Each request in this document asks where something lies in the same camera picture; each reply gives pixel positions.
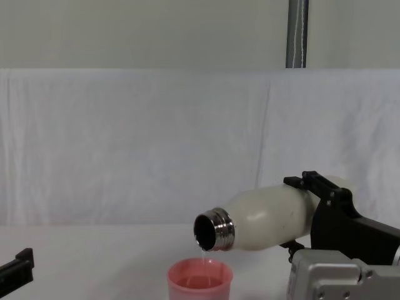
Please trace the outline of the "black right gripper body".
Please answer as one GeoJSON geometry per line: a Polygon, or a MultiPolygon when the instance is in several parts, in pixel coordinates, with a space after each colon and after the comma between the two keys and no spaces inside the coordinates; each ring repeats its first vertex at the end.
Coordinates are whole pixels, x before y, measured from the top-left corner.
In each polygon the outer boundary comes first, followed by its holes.
{"type": "Polygon", "coordinates": [[[399,229],[357,212],[346,188],[313,191],[320,202],[311,226],[311,246],[335,250],[370,265],[399,264],[399,229]]]}

